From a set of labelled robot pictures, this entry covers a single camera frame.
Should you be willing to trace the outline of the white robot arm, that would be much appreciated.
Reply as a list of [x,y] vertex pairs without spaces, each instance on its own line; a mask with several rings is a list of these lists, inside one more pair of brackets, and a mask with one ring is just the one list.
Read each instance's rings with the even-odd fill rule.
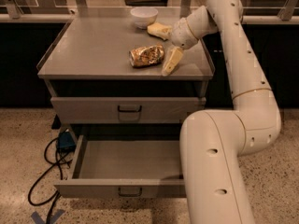
[[180,131],[180,160],[191,224],[255,224],[238,157],[275,142],[281,118],[274,93],[241,25],[240,0],[206,0],[175,23],[164,61],[168,75],[183,52],[219,33],[231,110],[189,115]]

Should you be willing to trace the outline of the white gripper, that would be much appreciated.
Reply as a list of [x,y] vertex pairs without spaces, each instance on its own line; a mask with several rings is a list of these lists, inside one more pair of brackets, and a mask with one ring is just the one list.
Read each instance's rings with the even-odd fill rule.
[[167,25],[161,25],[157,30],[157,35],[162,40],[167,40],[171,37],[171,46],[164,58],[162,76],[169,76],[176,68],[183,57],[183,50],[192,48],[198,43],[198,39],[192,34],[186,18],[177,21],[173,28]]

